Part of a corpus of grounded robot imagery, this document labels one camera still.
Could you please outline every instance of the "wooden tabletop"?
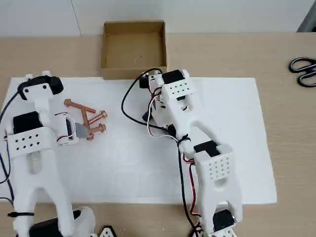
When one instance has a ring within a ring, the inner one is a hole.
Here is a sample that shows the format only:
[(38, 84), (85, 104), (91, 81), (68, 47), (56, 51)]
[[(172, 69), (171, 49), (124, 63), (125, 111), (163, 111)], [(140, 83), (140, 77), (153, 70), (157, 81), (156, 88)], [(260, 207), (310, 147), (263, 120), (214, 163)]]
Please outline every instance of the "wooden tabletop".
[[(100, 36), (0, 39), (0, 101), (10, 77), (43, 70), (61, 77), (100, 76), (101, 44)], [(287, 64), (298, 56), (316, 57), (316, 34), (171, 34), (167, 51), (170, 69), (187, 69), (192, 76), (257, 78), (278, 203), (245, 206), (238, 236), (314, 236), (316, 88), (298, 86)], [(113, 225), (120, 237), (184, 237), (189, 231), (181, 206), (89, 206), (96, 232), (103, 225)], [(1, 236), (13, 236), (5, 216), (10, 211), (0, 204)], [(36, 221), (55, 215), (53, 205), (36, 207)]]

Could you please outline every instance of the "black scissors handle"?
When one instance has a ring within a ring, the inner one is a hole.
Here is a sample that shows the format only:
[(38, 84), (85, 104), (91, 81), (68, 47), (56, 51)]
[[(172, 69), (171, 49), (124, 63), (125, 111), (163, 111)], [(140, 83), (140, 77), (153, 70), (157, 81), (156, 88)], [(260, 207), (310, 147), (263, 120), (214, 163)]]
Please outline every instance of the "black scissors handle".
[[(303, 67), (300, 67), (300, 68), (295, 68), (294, 65), (297, 62), (308, 62), (309, 65), (303, 66)], [(303, 74), (303, 75), (301, 75), (301, 76), (299, 76), (297, 78), (297, 83), (300, 86), (303, 86), (303, 87), (316, 87), (316, 82), (315, 83), (305, 83), (304, 82), (305, 79), (311, 78), (313, 76), (316, 76), (316, 60), (315, 59), (309, 58), (309, 57), (295, 58), (288, 65), (288, 69), (292, 73), (305, 72), (305, 74)]]
[[(295, 68), (294, 64), (296, 64), (297, 62), (308, 62), (310, 64), (307, 66), (300, 67), (300, 68)], [(301, 73), (301, 72), (307, 72), (307, 71), (316, 69), (316, 59), (309, 58), (309, 57), (295, 58), (288, 65), (288, 69), (292, 73)]]

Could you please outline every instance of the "cardboard box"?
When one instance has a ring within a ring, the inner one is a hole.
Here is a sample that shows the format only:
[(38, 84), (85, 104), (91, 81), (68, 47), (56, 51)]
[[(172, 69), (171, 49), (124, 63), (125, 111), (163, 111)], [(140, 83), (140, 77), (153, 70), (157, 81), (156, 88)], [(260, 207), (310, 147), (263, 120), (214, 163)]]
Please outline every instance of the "cardboard box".
[(135, 79), (150, 68), (167, 70), (165, 23), (104, 24), (101, 70), (104, 79)]

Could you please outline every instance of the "screw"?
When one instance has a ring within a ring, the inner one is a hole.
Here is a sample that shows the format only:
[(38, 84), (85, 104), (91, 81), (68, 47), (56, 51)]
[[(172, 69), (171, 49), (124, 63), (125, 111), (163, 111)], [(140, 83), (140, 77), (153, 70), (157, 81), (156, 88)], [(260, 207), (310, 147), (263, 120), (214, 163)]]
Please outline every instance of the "screw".
[(93, 140), (93, 138), (94, 138), (94, 134), (93, 134), (93, 133), (91, 133), (91, 134), (89, 134), (89, 135), (87, 136), (87, 140), (88, 140), (88, 141)]
[(89, 133), (104, 132), (105, 129), (106, 129), (105, 124), (100, 123), (98, 127), (89, 129)]
[(93, 113), (93, 114), (96, 113), (96, 110), (95, 110), (95, 109), (92, 109), (92, 108), (89, 108), (89, 107), (86, 107), (86, 106), (77, 104), (77, 103), (75, 103), (75, 102), (72, 102), (71, 99), (66, 99), (66, 100), (64, 101), (64, 105), (66, 105), (66, 107), (72, 106), (72, 107), (75, 107), (75, 108), (80, 109), (80, 110), (85, 109), (86, 111), (91, 112), (91, 113)]
[(88, 117), (87, 117), (87, 113), (86, 113), (85, 108), (81, 109), (81, 114), (82, 114), (84, 126), (88, 129), (90, 129), (90, 125), (89, 125), (89, 121), (88, 121)]
[(89, 124), (93, 124), (94, 122), (96, 122), (97, 120), (99, 120), (101, 118), (105, 119), (107, 116), (108, 116), (107, 113), (104, 110), (102, 110), (100, 114), (98, 114), (97, 116), (93, 117), (88, 122), (89, 122)]

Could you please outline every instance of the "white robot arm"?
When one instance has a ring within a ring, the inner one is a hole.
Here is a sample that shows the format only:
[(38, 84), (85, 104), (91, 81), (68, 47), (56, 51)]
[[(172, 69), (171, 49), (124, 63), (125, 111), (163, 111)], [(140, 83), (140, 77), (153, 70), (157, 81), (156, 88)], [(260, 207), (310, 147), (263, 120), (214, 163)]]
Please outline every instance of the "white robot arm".
[[(35, 111), (14, 117), (6, 126), (15, 192), (15, 212), (8, 216), (15, 218), (13, 226), (19, 237), (40, 236), (43, 228), (45, 236), (61, 233), (64, 237), (90, 237), (95, 226), (93, 211), (85, 207), (73, 212), (57, 167), (57, 138), (68, 134), (59, 142), (64, 145), (78, 141), (67, 115), (50, 113), (49, 100), (63, 90), (61, 80), (47, 71), (35, 78), (26, 75), (26, 80), (18, 93), (26, 102), (35, 104)], [(44, 189), (56, 206), (58, 220), (49, 225), (32, 226), (38, 189)]]
[[(212, 131), (211, 122), (204, 114), (207, 108), (203, 107), (186, 70), (148, 76), (147, 83), (153, 95), (149, 110), (154, 121), (159, 127), (174, 126), (174, 136), (181, 140), (180, 152), (188, 160), (194, 159), (203, 236), (233, 236), (232, 227), (242, 220), (241, 191), (233, 149)], [(193, 146), (189, 139), (183, 139), (190, 137), (193, 126), (204, 132), (209, 141)]]

